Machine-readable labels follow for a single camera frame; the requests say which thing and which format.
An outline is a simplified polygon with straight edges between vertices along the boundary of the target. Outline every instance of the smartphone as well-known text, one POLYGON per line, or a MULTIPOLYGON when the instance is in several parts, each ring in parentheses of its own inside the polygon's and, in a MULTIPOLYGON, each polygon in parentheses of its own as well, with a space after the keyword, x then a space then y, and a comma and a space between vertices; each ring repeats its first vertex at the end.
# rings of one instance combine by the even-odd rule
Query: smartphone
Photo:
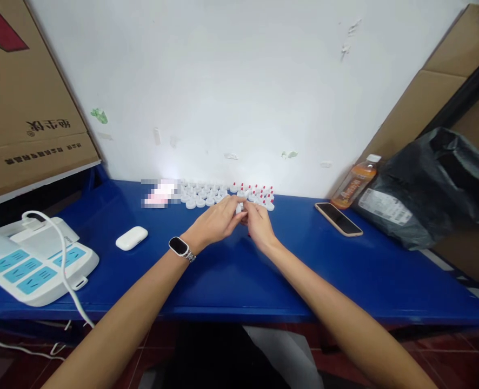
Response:
POLYGON ((315 208, 344 236, 353 237, 363 234, 362 230, 355 223, 335 208, 335 205, 330 203, 317 203, 315 204, 315 208))

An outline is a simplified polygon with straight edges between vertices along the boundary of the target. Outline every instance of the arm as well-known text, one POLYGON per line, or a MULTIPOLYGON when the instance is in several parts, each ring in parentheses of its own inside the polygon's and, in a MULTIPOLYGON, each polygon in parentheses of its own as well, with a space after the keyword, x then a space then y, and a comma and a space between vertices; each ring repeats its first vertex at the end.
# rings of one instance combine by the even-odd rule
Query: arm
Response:
MULTIPOLYGON (((246 212, 226 197, 209 208, 181 235, 193 254, 229 236, 246 212)), ((110 387, 121 375, 189 261, 169 250, 108 311, 43 388, 110 387)))
POLYGON ((378 387, 435 388, 411 355, 363 309, 328 284, 275 237, 265 208, 245 203, 257 247, 277 266, 351 361, 378 387))

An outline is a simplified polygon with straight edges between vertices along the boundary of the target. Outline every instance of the hand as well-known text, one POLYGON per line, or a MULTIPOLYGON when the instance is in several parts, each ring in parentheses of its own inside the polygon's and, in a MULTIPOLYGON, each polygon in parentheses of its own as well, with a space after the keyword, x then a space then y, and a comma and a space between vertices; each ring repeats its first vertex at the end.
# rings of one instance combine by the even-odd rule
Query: hand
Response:
POLYGON ((194 255, 198 255, 204 248, 214 242, 231 235, 234 228, 247 212, 240 212, 234 216, 238 203, 244 203, 246 198, 226 196, 218 204, 206 210, 189 229, 180 237, 188 245, 194 255))
POLYGON ((242 223, 248 225, 250 237, 257 248, 266 253, 267 249, 279 243, 272 230, 268 211, 264 206, 251 202, 245 202, 243 206, 248 212, 248 217, 244 218, 242 223))

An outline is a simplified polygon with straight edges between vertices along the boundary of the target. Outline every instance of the watch face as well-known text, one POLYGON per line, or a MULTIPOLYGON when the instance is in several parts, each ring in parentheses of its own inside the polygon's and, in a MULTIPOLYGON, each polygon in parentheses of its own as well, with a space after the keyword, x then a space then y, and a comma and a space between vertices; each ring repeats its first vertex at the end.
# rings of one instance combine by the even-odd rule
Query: watch face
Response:
POLYGON ((174 237, 169 241, 169 247, 175 250, 178 255, 184 255, 188 249, 187 244, 178 237, 174 237))

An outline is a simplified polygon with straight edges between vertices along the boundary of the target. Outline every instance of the phone case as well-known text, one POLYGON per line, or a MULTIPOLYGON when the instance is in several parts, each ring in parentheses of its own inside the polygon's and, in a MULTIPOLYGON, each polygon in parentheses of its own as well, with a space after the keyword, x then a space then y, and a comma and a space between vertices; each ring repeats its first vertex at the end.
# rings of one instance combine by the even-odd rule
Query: phone case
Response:
POLYGON ((350 222, 352 222, 353 225, 356 226, 356 227, 360 230, 360 232, 354 232, 354 233, 351 233, 351 234, 347 234, 347 233, 345 233, 344 231, 342 231, 342 229, 341 229, 337 224, 335 224, 335 222, 334 222, 333 220, 331 220, 330 217, 329 217, 326 213, 324 213, 324 212, 322 211, 322 209, 320 209, 320 208, 318 207, 318 204, 330 204, 330 203, 316 203, 316 204, 315 204, 315 209, 316 209, 317 211, 319 211, 319 212, 322 214, 322 216, 324 216, 324 217, 331 223, 331 225, 337 229, 338 232, 340 232, 341 234, 343 234, 344 236, 346 236, 346 237, 348 237, 348 238, 355 237, 355 236, 360 236, 360 235, 364 235, 364 231, 362 231, 362 229, 361 229, 359 226, 357 226, 355 223, 353 223, 353 221, 351 221, 351 219, 350 219, 349 217, 347 217, 346 215, 344 215, 344 217, 345 217, 347 220, 349 220, 350 222))

